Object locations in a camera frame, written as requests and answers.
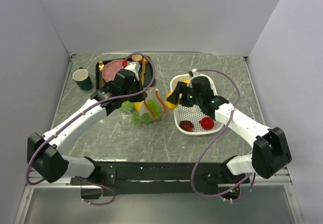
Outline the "green star fruit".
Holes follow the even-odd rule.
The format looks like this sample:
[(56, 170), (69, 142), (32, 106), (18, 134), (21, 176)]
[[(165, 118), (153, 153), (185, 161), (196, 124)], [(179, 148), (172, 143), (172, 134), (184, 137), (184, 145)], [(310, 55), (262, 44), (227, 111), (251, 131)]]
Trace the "green star fruit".
[(148, 100), (146, 102), (148, 108), (149, 108), (149, 112), (151, 113), (151, 115), (156, 118), (156, 117), (159, 117), (159, 106), (157, 104), (157, 102), (155, 100)]

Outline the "green round cabbage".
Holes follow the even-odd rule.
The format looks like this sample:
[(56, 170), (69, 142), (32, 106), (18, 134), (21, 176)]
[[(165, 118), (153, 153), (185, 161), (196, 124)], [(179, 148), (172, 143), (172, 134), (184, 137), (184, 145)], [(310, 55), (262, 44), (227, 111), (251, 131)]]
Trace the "green round cabbage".
[(134, 109), (134, 103), (130, 101), (125, 101), (122, 103), (121, 109), (132, 111)]

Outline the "yellow corn cob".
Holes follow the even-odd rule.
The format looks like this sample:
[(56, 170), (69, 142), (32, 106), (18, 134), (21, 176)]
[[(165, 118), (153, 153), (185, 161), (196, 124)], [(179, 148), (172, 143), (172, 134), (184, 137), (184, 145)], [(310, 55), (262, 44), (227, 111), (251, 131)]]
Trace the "yellow corn cob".
[(134, 103), (134, 107), (137, 111), (140, 111), (141, 107), (142, 107), (143, 103), (142, 102), (135, 102)]

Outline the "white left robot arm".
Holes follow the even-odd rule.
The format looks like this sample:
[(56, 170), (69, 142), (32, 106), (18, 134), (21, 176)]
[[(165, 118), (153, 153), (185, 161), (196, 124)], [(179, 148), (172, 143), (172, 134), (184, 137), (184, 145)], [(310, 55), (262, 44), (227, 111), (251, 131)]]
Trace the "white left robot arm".
[(82, 177), (88, 184), (100, 179), (99, 167), (88, 157), (65, 156), (65, 152), (93, 124), (119, 109), (123, 102), (141, 101), (146, 94), (137, 69), (127, 66), (118, 71), (114, 80), (91, 95), (86, 103), (56, 128), (27, 140), (27, 162), (47, 182), (63, 176)]

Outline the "clear zip top bag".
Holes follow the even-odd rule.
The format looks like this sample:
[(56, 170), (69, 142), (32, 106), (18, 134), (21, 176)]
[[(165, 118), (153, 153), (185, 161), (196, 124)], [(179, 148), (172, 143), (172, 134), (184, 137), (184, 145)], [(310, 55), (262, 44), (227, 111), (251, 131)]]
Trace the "clear zip top bag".
[(152, 115), (151, 115), (151, 113), (149, 112), (149, 108), (148, 108), (148, 106), (147, 106), (147, 104), (146, 104), (146, 102), (148, 101), (148, 100), (155, 100), (156, 102), (157, 102), (157, 104), (158, 104), (158, 106), (159, 106), (159, 111), (160, 111), (160, 113), (159, 113), (159, 117), (156, 117), (156, 118), (154, 118), (155, 119), (155, 121), (156, 120), (158, 120), (159, 118), (161, 118), (161, 117), (163, 117), (165, 114), (166, 114), (166, 112), (167, 112), (167, 107), (166, 107), (166, 105), (165, 105), (165, 102), (162, 100), (162, 98), (159, 96), (159, 90), (158, 89), (154, 89), (154, 88), (149, 88), (147, 91), (146, 91), (146, 93), (147, 93), (147, 98), (145, 98), (143, 101), (141, 101), (142, 103), (143, 103), (143, 105), (142, 105), (142, 107), (141, 107), (141, 109), (140, 109), (140, 111), (137, 111), (135, 108), (132, 110), (132, 111), (129, 111), (129, 110), (122, 110), (121, 108), (120, 108), (120, 110), (121, 111), (123, 111), (124, 113), (126, 113), (127, 115), (129, 115), (130, 117), (131, 117), (131, 121), (132, 121), (132, 114), (134, 113), (134, 112), (138, 112), (139, 113), (139, 115), (141, 116), (141, 115), (143, 115), (144, 113), (148, 113), (151, 117), (153, 117)]

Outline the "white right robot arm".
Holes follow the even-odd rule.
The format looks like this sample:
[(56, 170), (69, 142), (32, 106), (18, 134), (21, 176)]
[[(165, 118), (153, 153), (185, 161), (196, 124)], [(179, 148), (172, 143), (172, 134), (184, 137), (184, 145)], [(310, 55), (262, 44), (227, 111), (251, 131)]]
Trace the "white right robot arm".
[(232, 183), (240, 174), (257, 173), (269, 179), (292, 160), (281, 128), (271, 129), (237, 110), (227, 99), (214, 93), (204, 75), (193, 78), (189, 83), (178, 82), (167, 102), (199, 107), (203, 114), (228, 126), (252, 147), (251, 154), (233, 157), (221, 170), (221, 177), (227, 183)]

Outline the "green grape bunch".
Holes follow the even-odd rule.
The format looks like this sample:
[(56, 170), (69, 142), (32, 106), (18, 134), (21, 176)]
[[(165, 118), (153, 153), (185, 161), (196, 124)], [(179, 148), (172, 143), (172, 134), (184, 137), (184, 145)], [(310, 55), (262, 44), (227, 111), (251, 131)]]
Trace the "green grape bunch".
[(151, 117), (148, 113), (144, 113), (143, 115), (139, 115), (138, 112), (134, 112), (132, 114), (132, 123), (136, 126), (139, 126), (141, 124), (149, 124), (154, 122), (155, 119)]

